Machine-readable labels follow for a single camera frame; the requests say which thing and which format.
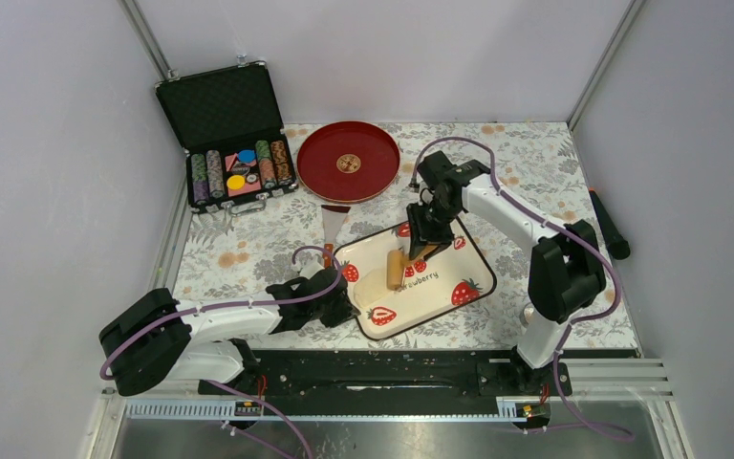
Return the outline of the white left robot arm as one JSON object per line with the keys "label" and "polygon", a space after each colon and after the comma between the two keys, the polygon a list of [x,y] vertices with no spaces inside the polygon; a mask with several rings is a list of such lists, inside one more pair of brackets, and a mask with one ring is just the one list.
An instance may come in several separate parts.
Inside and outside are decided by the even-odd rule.
{"label": "white left robot arm", "polygon": [[258,380],[245,338],[298,331],[314,321],[333,328],[357,315],[346,279],[334,268],[222,301],[179,301],[167,288],[148,292],[98,335],[100,376],[125,397],[170,381],[215,381],[237,393]]}

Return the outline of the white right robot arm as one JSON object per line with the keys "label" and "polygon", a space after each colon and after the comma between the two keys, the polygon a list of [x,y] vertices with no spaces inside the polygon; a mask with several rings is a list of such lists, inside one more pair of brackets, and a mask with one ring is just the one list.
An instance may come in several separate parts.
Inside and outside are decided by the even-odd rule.
{"label": "white right robot arm", "polygon": [[491,224],[527,255],[528,296],[535,314],[515,347],[520,361],[510,367],[509,378],[519,392],[536,392],[548,380],[546,366],[571,319],[606,287],[594,229],[583,220],[556,223],[504,191],[477,160],[453,164],[437,151],[417,162],[411,184],[418,183],[431,196],[406,208],[410,258],[429,259],[451,247],[452,222],[463,212]]}

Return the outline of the wooden dough roller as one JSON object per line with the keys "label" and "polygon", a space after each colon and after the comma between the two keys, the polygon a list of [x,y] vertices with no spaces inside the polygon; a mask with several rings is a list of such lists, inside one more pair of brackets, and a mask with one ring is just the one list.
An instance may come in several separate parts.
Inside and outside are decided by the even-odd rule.
{"label": "wooden dough roller", "polygon": [[391,292],[399,291],[405,279],[406,268],[422,261],[409,261],[408,255],[402,249],[390,250],[386,257],[386,288]]}

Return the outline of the square strawberry ceramic plate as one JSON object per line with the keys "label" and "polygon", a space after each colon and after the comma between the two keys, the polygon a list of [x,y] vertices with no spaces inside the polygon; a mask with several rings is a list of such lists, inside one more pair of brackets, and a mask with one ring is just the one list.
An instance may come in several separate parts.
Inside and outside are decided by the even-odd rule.
{"label": "square strawberry ceramic plate", "polygon": [[402,223],[348,243],[335,252],[348,281],[348,297],[356,306],[356,323],[367,339],[383,340],[403,334],[434,318],[494,292],[497,279],[463,222],[451,228],[455,239],[445,251],[405,270],[399,291],[368,308],[353,302],[353,289],[374,269],[386,269],[387,253],[409,246],[409,226]]}

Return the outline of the silver tape roll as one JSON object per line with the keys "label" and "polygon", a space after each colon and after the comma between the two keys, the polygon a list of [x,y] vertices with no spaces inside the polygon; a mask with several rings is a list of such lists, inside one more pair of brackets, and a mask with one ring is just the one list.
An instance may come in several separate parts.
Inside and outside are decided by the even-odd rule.
{"label": "silver tape roll", "polygon": [[521,321],[524,326],[528,326],[532,320],[535,308],[532,305],[526,306],[521,314]]}

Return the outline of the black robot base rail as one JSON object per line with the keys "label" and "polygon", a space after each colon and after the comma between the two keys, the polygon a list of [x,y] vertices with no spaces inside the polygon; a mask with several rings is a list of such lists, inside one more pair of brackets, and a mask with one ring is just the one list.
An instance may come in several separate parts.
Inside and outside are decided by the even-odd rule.
{"label": "black robot base rail", "polygon": [[572,394],[565,364],[554,376],[546,369],[533,382],[502,351],[312,351],[254,350],[259,362],[251,378],[233,388],[254,395],[264,382],[263,396],[275,401],[371,401],[441,405],[451,400],[491,397],[539,402],[543,394]]}

